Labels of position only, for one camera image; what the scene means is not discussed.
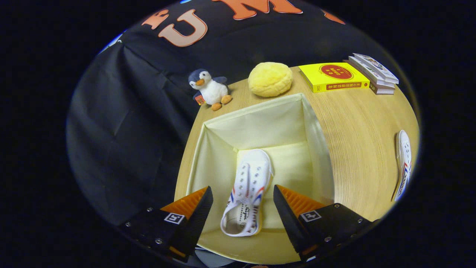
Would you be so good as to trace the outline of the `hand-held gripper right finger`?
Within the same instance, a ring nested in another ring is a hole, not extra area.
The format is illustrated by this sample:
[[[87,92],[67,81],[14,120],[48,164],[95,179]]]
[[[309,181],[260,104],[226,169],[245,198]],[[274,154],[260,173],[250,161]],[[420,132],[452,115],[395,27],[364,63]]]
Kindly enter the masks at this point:
[[[369,232],[372,222],[344,205],[321,202],[282,185],[275,185],[273,201],[284,230],[300,259],[319,261]]]

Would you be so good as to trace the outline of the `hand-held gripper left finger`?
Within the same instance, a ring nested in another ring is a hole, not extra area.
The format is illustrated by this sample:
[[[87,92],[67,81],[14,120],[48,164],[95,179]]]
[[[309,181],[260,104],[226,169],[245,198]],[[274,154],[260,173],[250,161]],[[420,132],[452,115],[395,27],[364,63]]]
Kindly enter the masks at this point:
[[[149,206],[118,229],[161,258],[187,262],[195,252],[212,205],[213,193],[208,185],[162,208]]]

